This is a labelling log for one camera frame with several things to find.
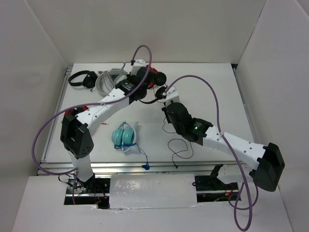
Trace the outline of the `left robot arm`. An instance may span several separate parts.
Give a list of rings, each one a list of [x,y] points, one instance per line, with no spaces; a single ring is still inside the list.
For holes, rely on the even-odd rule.
[[[118,83],[101,101],[76,115],[64,115],[60,140],[68,151],[74,167],[77,186],[83,192],[95,187],[95,174],[91,168],[90,153],[94,148],[92,134],[112,115],[144,97],[151,83],[150,65],[133,68],[131,74]]]

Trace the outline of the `black wired headphones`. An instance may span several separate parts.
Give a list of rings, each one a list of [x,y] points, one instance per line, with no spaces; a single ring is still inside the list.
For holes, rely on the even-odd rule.
[[[167,88],[166,81],[167,81],[167,77],[166,77],[166,75],[164,73],[162,73],[162,72],[155,72],[155,77],[153,77],[152,81],[148,85],[148,89],[154,88],[155,85],[159,86],[159,87],[163,86],[163,88],[166,89]],[[158,90],[157,93],[154,93],[154,95],[155,95],[155,99],[154,100],[144,101],[144,102],[140,100],[140,102],[142,102],[144,104],[151,104],[151,103],[157,102],[158,100],[163,99],[163,97],[161,97],[161,96],[159,97],[159,95],[162,95],[162,94],[163,93],[159,93],[159,90]],[[169,144],[171,142],[173,142],[173,141],[182,141],[182,142],[184,142],[186,148],[183,149],[183,150],[180,150],[178,152],[175,152],[169,146]],[[191,151],[192,151],[192,154],[190,156],[182,157],[182,156],[179,155],[179,153],[183,153],[183,152],[186,152],[186,151],[189,150],[187,142],[185,140],[183,140],[183,139],[180,139],[180,138],[171,139],[171,140],[168,141],[167,146],[168,146],[168,149],[173,152],[173,154],[171,156],[171,159],[172,159],[172,162],[173,162],[173,164],[174,164],[176,169],[178,169],[178,165],[176,165],[175,162],[174,162],[174,156],[177,156],[177,157],[179,157],[181,159],[190,159],[194,155],[194,151],[193,151],[193,148],[192,148],[192,143],[190,143],[190,148],[191,148]]]

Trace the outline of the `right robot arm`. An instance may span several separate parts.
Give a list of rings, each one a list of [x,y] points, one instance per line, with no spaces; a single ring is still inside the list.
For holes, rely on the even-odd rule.
[[[229,155],[235,152],[239,161],[248,168],[247,175],[259,188],[274,192],[285,167],[281,151],[276,144],[256,144],[229,133],[219,132],[212,123],[192,117],[179,102],[161,109],[176,133],[189,142],[217,149]]]

